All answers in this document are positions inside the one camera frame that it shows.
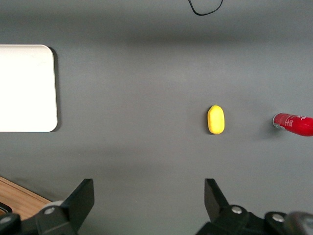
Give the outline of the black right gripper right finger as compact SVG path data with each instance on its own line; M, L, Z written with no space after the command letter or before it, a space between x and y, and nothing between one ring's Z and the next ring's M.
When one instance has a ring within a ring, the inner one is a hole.
M198 235L285 235L286 214L267 212L259 218L239 205L228 203L214 179L204 181L204 204L210 221Z

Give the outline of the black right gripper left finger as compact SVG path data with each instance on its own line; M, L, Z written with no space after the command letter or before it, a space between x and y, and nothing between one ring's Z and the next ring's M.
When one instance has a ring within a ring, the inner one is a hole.
M23 235L77 235L94 205L93 179L84 179L64 200L22 222Z

